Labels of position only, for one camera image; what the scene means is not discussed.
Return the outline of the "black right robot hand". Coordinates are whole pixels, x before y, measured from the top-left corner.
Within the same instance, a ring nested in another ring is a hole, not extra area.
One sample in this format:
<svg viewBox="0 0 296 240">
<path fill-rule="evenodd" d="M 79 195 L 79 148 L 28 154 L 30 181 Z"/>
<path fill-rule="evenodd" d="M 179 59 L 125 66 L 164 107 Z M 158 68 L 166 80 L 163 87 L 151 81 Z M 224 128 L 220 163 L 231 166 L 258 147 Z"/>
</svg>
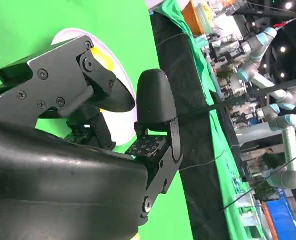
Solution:
<svg viewBox="0 0 296 240">
<path fill-rule="evenodd" d="M 167 76 L 145 70 L 133 97 L 86 36 L 0 68 L 0 240 L 129 240 L 148 221 L 183 159 Z M 39 118 L 79 127 L 94 108 L 137 110 L 125 153 L 35 128 Z"/>
</svg>

